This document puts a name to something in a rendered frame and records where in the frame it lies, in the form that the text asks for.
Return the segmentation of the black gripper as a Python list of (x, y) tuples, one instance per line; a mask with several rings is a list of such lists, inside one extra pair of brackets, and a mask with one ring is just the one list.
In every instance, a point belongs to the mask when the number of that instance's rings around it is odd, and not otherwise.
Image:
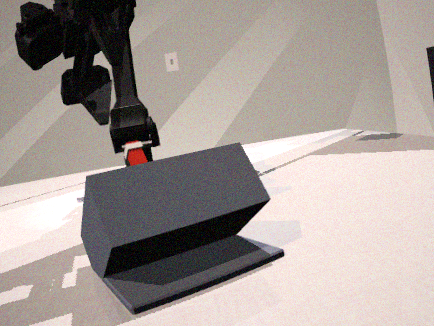
[(73, 69), (61, 76), (63, 104), (81, 103), (100, 126), (108, 125), (111, 86), (107, 68), (94, 64), (104, 53), (108, 63), (121, 66), (132, 0), (60, 0), (73, 22), (65, 25), (64, 54), (75, 54)]

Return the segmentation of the red square peg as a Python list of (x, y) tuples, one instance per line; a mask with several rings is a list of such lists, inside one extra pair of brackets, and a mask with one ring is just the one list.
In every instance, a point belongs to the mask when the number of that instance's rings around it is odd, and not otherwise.
[(140, 141), (125, 143), (124, 157), (128, 159), (131, 166), (148, 162), (143, 151)]

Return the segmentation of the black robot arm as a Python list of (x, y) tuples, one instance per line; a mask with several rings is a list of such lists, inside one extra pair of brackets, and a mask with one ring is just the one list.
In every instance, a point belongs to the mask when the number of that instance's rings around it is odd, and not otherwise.
[[(14, 35), (18, 55), (34, 71), (40, 70), (61, 53), (65, 60), (75, 56), (65, 55), (63, 50), (63, 29), (73, 22), (72, 16), (58, 5), (60, 0), (54, 2), (53, 10), (30, 1), (20, 6), (21, 23), (16, 23)], [(116, 102), (111, 109), (109, 130), (115, 153), (124, 152), (125, 147), (122, 145), (125, 143), (152, 140), (152, 143), (142, 144), (142, 151), (150, 162), (153, 161), (151, 147), (161, 144), (156, 124), (151, 116), (148, 117), (148, 109), (138, 99), (129, 38), (129, 28), (135, 17), (134, 8), (136, 0), (132, 0), (129, 10), (123, 63), (111, 68)]]

